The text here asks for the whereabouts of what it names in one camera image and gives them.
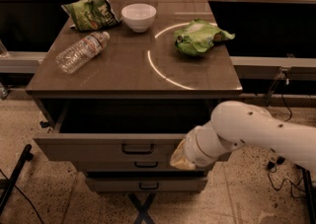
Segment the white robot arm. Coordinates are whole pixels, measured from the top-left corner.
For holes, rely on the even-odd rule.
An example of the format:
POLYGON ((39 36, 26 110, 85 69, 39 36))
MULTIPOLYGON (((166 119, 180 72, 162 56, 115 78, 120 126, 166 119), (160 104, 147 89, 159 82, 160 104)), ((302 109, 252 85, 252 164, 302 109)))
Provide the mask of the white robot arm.
POLYGON ((285 122, 265 109, 236 101, 215 107, 210 121, 186 134, 170 165, 180 170, 205 168, 245 145, 274 150, 308 170, 316 170, 316 128, 285 122))

